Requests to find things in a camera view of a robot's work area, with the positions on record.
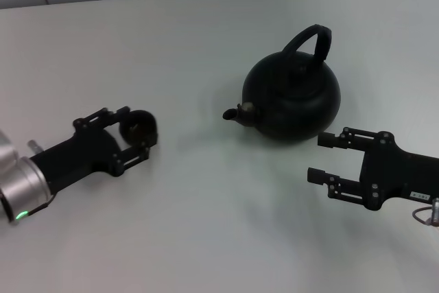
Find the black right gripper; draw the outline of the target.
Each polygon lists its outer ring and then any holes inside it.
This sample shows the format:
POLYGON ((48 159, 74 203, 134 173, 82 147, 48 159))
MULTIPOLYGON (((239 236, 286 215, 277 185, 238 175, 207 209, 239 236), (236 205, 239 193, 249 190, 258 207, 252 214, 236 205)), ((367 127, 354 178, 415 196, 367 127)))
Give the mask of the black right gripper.
POLYGON ((317 144, 364 152, 359 181, 308 168, 307 181, 326 185, 330 199, 364 204, 368 210, 378 211, 391 198, 431 204, 438 197, 438 159, 402 150, 390 132, 345 127, 338 136, 319 133, 317 144))

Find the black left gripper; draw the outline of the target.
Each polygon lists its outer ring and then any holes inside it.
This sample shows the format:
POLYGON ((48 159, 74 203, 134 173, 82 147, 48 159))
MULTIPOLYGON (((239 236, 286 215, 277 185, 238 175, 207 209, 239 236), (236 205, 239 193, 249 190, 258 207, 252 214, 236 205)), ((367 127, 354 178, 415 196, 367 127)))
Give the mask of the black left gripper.
MULTIPOLYGON (((104 129, 121 122, 130 113, 124 106, 115 112, 103 108, 88 117, 73 121, 76 131, 104 129)), ((106 130, 77 132, 70 139, 55 145, 30 160, 43 173, 51 193, 56 194, 95 172, 118 177, 150 157, 150 146, 142 141, 122 150, 106 130)))

